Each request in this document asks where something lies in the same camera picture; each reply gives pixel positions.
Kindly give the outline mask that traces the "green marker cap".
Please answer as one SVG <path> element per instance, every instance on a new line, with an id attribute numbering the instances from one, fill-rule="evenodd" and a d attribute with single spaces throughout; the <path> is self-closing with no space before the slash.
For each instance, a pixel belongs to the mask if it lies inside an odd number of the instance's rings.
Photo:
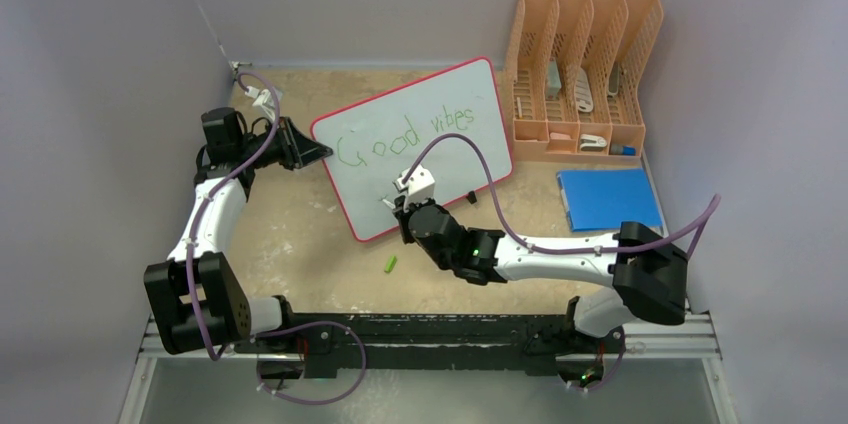
<path id="1" fill-rule="evenodd" d="M 388 261 L 386 262 L 386 264 L 385 264 L 385 266 L 384 266 L 384 272 L 385 272 L 386 274 L 389 274 L 389 273 L 391 273 L 391 272 L 393 271 L 394 267 L 395 267 L 395 266 L 396 266 L 396 264 L 397 264 L 397 260 L 398 260 L 398 258 L 397 258 L 395 255 L 391 256 L 391 257 L 388 259 Z"/>

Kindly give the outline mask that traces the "red-framed whiteboard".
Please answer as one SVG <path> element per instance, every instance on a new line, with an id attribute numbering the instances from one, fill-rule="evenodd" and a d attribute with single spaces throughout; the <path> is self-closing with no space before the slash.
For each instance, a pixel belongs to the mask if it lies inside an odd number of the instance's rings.
<path id="1" fill-rule="evenodd" d="M 485 57 L 321 116 L 310 133 L 334 151 L 324 165 L 360 242 L 396 228 L 381 198 L 396 197 L 393 181 L 436 137 L 442 140 L 422 165 L 442 205 L 513 172 L 495 71 Z"/>

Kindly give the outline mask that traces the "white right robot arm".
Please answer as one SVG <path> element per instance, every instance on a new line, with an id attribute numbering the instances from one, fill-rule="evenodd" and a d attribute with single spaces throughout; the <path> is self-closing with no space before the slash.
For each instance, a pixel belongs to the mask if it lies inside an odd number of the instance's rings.
<path id="1" fill-rule="evenodd" d="M 561 325 L 573 350 L 584 351 L 636 319 L 665 326 L 685 320 L 688 256 L 641 223 L 586 238 L 512 237 L 463 226 L 432 199 L 407 204 L 397 198 L 392 213 L 404 243 L 418 245 L 439 269 L 470 284 L 552 279 L 599 286 L 572 303 Z"/>

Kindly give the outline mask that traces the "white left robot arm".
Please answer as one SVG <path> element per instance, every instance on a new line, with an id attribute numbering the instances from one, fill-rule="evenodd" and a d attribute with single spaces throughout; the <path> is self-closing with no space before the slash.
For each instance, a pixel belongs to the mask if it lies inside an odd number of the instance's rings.
<path id="1" fill-rule="evenodd" d="M 166 352 L 178 355 L 235 344 L 259 334 L 272 352 L 297 343 L 298 326 L 282 297 L 249 298 L 225 252 L 259 169 L 299 170 L 332 156 L 288 117 L 264 132 L 248 131 L 241 112 L 216 108 L 201 117 L 206 138 L 194 176 L 194 205 L 178 244 L 143 281 Z"/>

